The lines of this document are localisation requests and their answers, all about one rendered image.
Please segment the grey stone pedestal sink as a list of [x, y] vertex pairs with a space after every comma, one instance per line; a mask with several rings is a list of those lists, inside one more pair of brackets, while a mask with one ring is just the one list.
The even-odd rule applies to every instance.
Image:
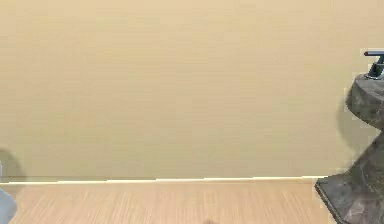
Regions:
[[380, 133], [347, 171], [314, 188], [336, 224], [384, 224], [384, 78], [358, 75], [346, 106]]

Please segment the dark metal sink tap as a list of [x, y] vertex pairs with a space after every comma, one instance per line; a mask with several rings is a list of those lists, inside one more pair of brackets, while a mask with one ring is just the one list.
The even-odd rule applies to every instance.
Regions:
[[372, 64], [365, 77], [372, 80], [384, 80], [384, 50], [365, 51], [364, 55], [379, 57], [379, 59]]

